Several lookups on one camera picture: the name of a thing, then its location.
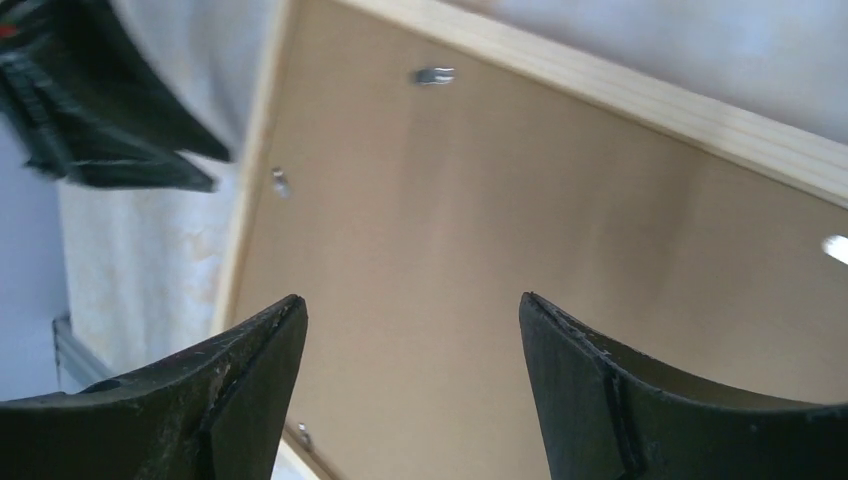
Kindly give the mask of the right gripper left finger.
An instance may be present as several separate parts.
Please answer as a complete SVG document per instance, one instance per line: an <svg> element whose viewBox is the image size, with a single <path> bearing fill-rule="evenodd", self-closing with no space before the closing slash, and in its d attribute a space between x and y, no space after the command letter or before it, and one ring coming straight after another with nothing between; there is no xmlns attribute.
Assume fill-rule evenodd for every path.
<svg viewBox="0 0 848 480"><path fill-rule="evenodd" d="M287 296L241 324L74 394L1 405L5 479L268 479L308 327Z"/></svg>

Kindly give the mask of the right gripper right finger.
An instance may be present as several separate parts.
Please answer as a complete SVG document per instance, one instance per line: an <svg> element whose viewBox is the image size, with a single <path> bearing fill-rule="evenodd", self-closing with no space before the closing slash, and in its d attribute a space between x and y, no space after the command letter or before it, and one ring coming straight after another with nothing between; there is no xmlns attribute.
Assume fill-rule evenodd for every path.
<svg viewBox="0 0 848 480"><path fill-rule="evenodd" d="M554 479L843 479L847 407L685 372L525 293L519 323Z"/></svg>

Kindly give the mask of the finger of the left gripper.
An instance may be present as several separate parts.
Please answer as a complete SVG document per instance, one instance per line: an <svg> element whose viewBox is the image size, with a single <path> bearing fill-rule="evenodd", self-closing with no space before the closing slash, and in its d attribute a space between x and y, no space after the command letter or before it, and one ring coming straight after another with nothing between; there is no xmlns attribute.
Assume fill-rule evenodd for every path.
<svg viewBox="0 0 848 480"><path fill-rule="evenodd" d="M50 1L59 38L96 86L117 102L133 129L154 144L220 162L230 151L159 78L107 1Z"/></svg>
<svg viewBox="0 0 848 480"><path fill-rule="evenodd" d="M215 179L144 139L61 39L1 45L1 107L29 152L26 167L95 189L211 193Z"/></svg>

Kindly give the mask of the brown backing board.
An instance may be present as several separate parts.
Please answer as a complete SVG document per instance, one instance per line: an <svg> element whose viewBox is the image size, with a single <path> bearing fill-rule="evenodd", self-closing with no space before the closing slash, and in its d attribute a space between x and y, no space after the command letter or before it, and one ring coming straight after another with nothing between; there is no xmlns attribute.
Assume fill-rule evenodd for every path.
<svg viewBox="0 0 848 480"><path fill-rule="evenodd" d="M847 398L844 208L339 1L299 1L232 316L302 296L321 479L545 479L523 293L682 370Z"/></svg>

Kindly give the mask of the wooden picture frame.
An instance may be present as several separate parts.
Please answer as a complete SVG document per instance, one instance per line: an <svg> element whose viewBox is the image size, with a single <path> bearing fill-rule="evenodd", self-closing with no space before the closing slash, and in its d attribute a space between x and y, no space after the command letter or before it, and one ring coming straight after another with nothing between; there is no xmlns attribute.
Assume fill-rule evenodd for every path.
<svg viewBox="0 0 848 480"><path fill-rule="evenodd" d="M255 172L267 152L277 107L274 85L295 4L275 8L249 118L243 180L233 218L217 321L236 323L233 298L240 247L252 220ZM433 41L492 62L585 102L736 162L847 212L844 144L715 101L620 65L440 1L339 1L394 22ZM847 268L847 230L823 241L823 251ZM321 479L305 453L292 447L288 416L279 459L300 479Z"/></svg>

